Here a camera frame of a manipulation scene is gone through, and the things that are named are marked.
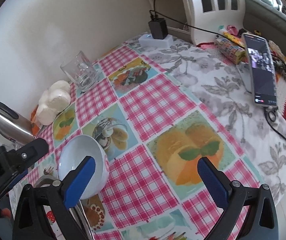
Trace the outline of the person's left hand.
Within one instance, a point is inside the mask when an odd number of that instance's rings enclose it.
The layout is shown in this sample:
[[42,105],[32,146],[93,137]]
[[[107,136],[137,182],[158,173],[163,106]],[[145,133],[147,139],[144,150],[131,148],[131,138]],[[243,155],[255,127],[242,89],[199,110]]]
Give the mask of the person's left hand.
[[1,210],[1,216],[2,217],[11,218],[12,213],[11,213],[10,209],[4,208],[4,209]]

